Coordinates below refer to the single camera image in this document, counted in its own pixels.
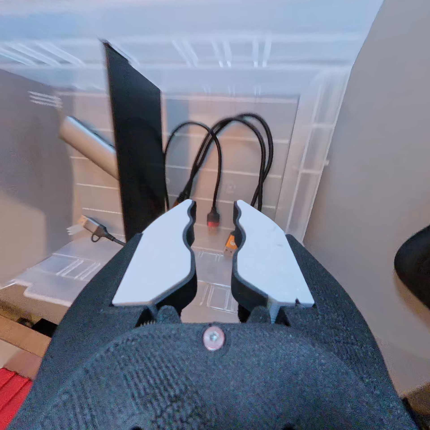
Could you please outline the clear plastic bin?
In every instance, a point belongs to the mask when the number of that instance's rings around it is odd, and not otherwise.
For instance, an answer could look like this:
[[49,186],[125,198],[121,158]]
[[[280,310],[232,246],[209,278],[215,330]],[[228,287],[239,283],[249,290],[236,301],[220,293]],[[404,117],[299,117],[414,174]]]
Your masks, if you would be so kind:
[[114,145],[103,41],[175,126],[254,112],[274,159],[263,213],[303,242],[347,82],[382,1],[1,1],[1,301],[58,321],[125,239],[119,181],[58,138]]

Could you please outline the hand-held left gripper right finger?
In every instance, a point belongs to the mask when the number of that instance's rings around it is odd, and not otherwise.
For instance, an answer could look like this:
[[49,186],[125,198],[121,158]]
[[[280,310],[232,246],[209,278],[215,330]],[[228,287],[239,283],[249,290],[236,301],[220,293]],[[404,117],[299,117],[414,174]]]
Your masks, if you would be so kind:
[[241,311],[267,309],[272,322],[283,307],[315,306],[284,231],[243,200],[234,202],[231,292]]

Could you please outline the black bin divider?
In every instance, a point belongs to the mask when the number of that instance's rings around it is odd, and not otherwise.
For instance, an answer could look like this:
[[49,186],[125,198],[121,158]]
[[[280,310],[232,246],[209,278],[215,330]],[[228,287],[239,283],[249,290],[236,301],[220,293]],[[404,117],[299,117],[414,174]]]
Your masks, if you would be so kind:
[[166,208],[161,91],[103,42],[126,241]]

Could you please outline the red plastic bin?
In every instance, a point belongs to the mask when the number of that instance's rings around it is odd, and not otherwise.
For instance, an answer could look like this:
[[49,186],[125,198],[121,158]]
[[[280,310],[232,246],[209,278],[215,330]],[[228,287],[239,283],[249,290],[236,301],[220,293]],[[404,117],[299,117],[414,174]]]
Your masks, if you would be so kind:
[[25,401],[33,381],[6,368],[0,369],[0,429],[5,430]]

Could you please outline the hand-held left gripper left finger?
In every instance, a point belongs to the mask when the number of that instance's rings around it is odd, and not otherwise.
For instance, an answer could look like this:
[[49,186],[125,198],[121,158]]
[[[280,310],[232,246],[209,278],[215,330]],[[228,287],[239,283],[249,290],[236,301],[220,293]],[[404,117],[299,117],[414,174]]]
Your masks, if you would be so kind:
[[153,221],[136,249],[112,299],[115,307],[172,306],[181,315],[197,292],[194,243],[196,202],[187,199]]

